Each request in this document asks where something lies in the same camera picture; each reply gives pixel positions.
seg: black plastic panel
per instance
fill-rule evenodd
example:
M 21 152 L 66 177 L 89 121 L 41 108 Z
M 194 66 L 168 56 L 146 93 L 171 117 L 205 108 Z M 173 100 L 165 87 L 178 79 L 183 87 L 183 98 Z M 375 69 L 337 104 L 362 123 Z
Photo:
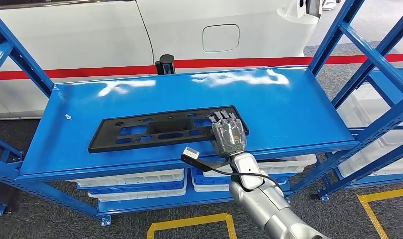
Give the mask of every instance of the black plastic panel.
M 161 112 L 104 119 L 94 134 L 89 153 L 147 148 L 214 140 L 211 123 L 205 119 L 213 111 L 233 112 L 248 128 L 234 106 Z

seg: white storage bin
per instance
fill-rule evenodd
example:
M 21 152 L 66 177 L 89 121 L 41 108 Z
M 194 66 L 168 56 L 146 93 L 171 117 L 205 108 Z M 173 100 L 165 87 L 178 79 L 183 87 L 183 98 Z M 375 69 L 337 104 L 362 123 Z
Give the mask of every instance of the white storage bin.
M 354 90 L 337 111 L 347 127 L 367 127 L 389 108 L 372 85 L 364 84 Z M 341 163 L 338 166 L 339 171 L 343 177 L 347 177 L 402 144 L 403 130 L 391 130 Z M 399 173 L 403 173 L 403 158 L 374 172 L 373 175 Z
M 106 194 L 88 193 L 88 196 L 91 198 L 98 198 L 101 202 L 182 196 L 185 195 L 187 188 L 187 171 L 184 174 L 184 186 L 182 189 Z
M 184 178 L 184 169 L 154 171 L 148 173 L 124 174 L 108 177 L 84 178 L 70 180 L 80 187 L 116 186 L 139 183 L 160 183 L 181 181 Z
M 259 168 L 266 174 L 280 174 L 280 173 L 300 173 L 308 165 L 316 163 L 316 155 L 308 154 L 302 156 L 280 158 L 285 162 L 265 162 L 258 163 Z M 217 170 L 232 173 L 229 165 L 218 168 Z M 214 171 L 203 172 L 204 177 L 223 177 L 225 175 L 216 173 Z
M 194 183 L 194 178 L 192 179 L 192 185 L 194 185 L 194 191 L 196 192 L 218 192 L 218 191 L 229 191 L 229 184 L 224 185 L 196 185 Z

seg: yellow tape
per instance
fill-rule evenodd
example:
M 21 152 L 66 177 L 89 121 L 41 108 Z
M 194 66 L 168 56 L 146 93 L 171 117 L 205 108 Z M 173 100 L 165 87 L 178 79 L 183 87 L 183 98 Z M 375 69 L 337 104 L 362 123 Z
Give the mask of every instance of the yellow tape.
M 364 211 L 366 211 L 367 215 L 369 216 L 370 220 L 372 221 L 372 223 L 374 225 L 374 228 L 376 229 L 377 233 L 379 234 L 380 238 L 382 238 L 382 239 L 388 239 L 388 236 L 386 235 L 385 231 L 383 230 L 382 225 L 380 225 L 379 221 L 377 220 L 376 215 L 374 214 L 373 210 L 370 208 L 369 202 L 388 199 L 388 198 L 397 198 L 397 197 L 402 197 L 402 196 L 403 196 L 403 188 L 397 189 L 397 190 L 381 192 L 381 193 L 373 193 L 373 194 L 368 194 L 368 195 L 357 195 L 357 198 L 360 201 L 361 205 L 363 206 Z
M 205 223 L 215 223 L 220 221 L 226 221 L 226 227 L 228 228 L 229 239 L 237 239 L 235 233 L 234 221 L 232 220 L 232 216 L 227 213 L 213 214 L 194 218 L 184 218 L 160 223 L 152 223 L 147 232 L 147 239 L 154 239 L 154 232 L 159 230 L 194 226 Z
M 370 218 L 370 221 L 372 221 L 372 224 L 374 225 L 374 228 L 376 229 L 380 238 L 388 239 L 388 236 L 386 235 L 385 231 L 383 230 L 382 225 L 380 225 L 379 221 L 376 218 L 376 215 L 374 215 L 373 210 L 370 208 L 370 205 L 367 202 L 367 197 L 357 195 L 357 198 L 358 198 L 358 200 L 360 200 L 361 205 L 363 205 L 364 211 L 366 211 L 367 215 Z
M 367 197 L 367 202 L 373 202 L 373 201 L 378 201 L 378 200 L 383 200 L 383 199 L 388 199 L 388 198 L 402 197 L 403 188 L 397 189 L 397 190 L 392 190 L 392 191 L 387 191 L 387 192 L 373 193 L 373 194 L 364 195 L 364 196 Z

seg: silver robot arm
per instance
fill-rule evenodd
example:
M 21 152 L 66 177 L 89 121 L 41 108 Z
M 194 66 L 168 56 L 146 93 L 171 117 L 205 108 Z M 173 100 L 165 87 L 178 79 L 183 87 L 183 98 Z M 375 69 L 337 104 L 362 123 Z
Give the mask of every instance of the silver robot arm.
M 260 171 L 251 154 L 244 152 L 247 142 L 241 121 L 226 111 L 213 112 L 208 118 L 216 138 L 212 142 L 216 154 L 225 157 L 233 170 L 229 191 L 256 225 L 272 239 L 329 239 L 291 210 L 280 187 Z M 187 147 L 182 160 L 203 171 L 217 168 L 200 162 L 198 154 Z
M 250 160 L 257 164 L 254 157 L 248 153 L 239 154 L 235 156 L 234 160 L 244 161 L 244 164 Z M 235 202 L 245 210 L 256 225 L 266 232 L 270 238 L 329 239 L 329 237 L 305 223 L 291 210 L 290 204 L 283 197 L 283 191 L 278 185 L 271 180 L 260 179 L 262 183 L 251 190 L 247 190 L 243 186 L 244 183 L 232 180 L 229 184 L 229 192 Z

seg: gray carpet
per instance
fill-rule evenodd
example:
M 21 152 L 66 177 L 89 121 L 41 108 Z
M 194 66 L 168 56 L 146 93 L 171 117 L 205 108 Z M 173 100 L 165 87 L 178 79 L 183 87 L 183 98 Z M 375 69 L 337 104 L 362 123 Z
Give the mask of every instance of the gray carpet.
M 307 47 L 305 54 L 312 55 L 315 50 L 316 47 Z M 348 55 L 359 52 L 351 44 L 341 44 L 337 46 L 334 54 Z M 324 67 L 318 80 L 330 98 L 338 92 L 358 66 L 359 64 Z M 26 151 L 37 124 L 37 120 L 0 121 L 0 138 L 15 148 Z M 299 180 L 301 176 L 291 178 L 291 183 Z M 57 182 L 53 185 L 75 198 L 95 204 L 84 192 L 77 191 L 72 183 Z M 325 203 L 310 199 L 310 194 L 316 193 L 320 187 L 323 187 L 322 183 L 317 182 L 292 198 L 293 209 L 300 217 L 335 239 L 375 239 L 379 236 L 358 202 L 356 194 L 403 188 L 403 183 L 343 190 L 332 195 L 331 200 Z M 403 197 L 372 202 L 370 205 L 389 238 L 403 238 Z M 224 212 L 232 215 L 237 238 L 267 238 L 235 203 L 197 205 L 114 216 L 112 225 L 108 227 L 101 227 L 99 222 L 27 193 L 20 194 L 19 206 L 14 214 L 0 217 L 0 239 L 141 239 L 146 238 L 146 232 L 153 222 Z M 223 239 L 228 238 L 228 234 L 226 224 L 218 222 L 156 232 L 156 238 Z

